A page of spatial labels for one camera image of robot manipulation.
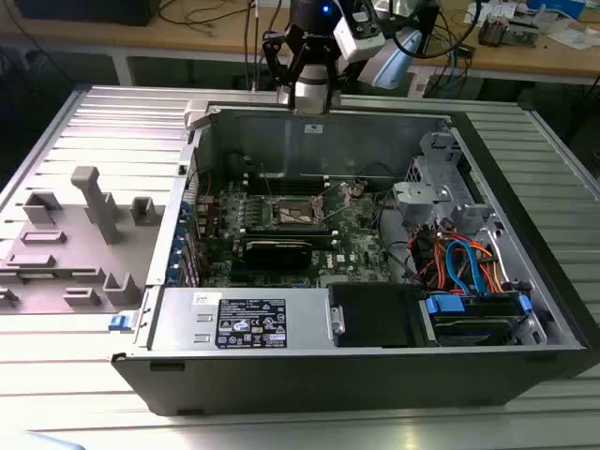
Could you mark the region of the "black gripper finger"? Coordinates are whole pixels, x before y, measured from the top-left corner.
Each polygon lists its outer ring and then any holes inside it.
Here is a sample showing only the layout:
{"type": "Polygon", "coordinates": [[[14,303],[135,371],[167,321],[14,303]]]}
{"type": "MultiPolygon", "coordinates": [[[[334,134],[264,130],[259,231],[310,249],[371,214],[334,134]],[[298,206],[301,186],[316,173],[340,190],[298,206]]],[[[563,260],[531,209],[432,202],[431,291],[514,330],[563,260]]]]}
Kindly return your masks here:
{"type": "Polygon", "coordinates": [[[340,56],[341,51],[336,43],[330,41],[325,45],[325,68],[327,75],[326,109],[331,108],[334,96],[339,91],[338,60],[340,56]]]}
{"type": "Polygon", "coordinates": [[[271,78],[278,89],[278,94],[282,97],[287,95],[287,101],[293,100],[294,80],[290,65],[283,65],[278,59],[278,53],[282,47],[288,43],[291,28],[286,28],[283,32],[267,30],[262,34],[262,50],[271,78]]]}

